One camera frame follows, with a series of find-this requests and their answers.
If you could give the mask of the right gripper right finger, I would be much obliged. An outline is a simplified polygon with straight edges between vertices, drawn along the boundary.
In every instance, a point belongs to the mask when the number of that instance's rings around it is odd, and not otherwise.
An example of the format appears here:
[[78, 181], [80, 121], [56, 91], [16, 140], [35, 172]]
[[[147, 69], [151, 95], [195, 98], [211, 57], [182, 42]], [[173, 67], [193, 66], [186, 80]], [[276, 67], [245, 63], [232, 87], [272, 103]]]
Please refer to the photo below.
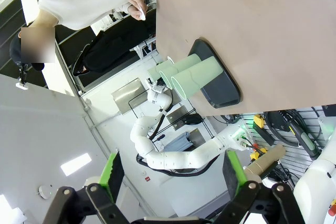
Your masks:
[[225, 152], [223, 175], [230, 202], [213, 223], [243, 223], [251, 214], [265, 223], [305, 223], [290, 186], [277, 183], [268, 188], [248, 180], [236, 152]]

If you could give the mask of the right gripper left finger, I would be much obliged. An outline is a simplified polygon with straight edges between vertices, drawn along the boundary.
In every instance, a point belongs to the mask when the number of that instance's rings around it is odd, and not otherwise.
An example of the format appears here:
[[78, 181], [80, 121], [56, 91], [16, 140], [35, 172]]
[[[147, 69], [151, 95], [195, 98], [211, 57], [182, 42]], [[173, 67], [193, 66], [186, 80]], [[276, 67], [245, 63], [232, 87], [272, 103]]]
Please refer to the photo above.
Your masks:
[[123, 178], [120, 153], [111, 154], [97, 183], [57, 190], [43, 223], [84, 223], [88, 216], [98, 223], [129, 223], [116, 205]]

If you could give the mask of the person's right hand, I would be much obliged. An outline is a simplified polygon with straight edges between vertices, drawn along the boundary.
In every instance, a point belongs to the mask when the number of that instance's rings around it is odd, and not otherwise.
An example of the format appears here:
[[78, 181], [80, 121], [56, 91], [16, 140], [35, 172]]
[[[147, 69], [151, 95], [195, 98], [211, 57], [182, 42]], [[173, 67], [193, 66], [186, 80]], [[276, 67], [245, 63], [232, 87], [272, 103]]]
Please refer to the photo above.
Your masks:
[[128, 12], [136, 20], [145, 21], [146, 19], [144, 11], [142, 9], [137, 9], [133, 5], [128, 8]]

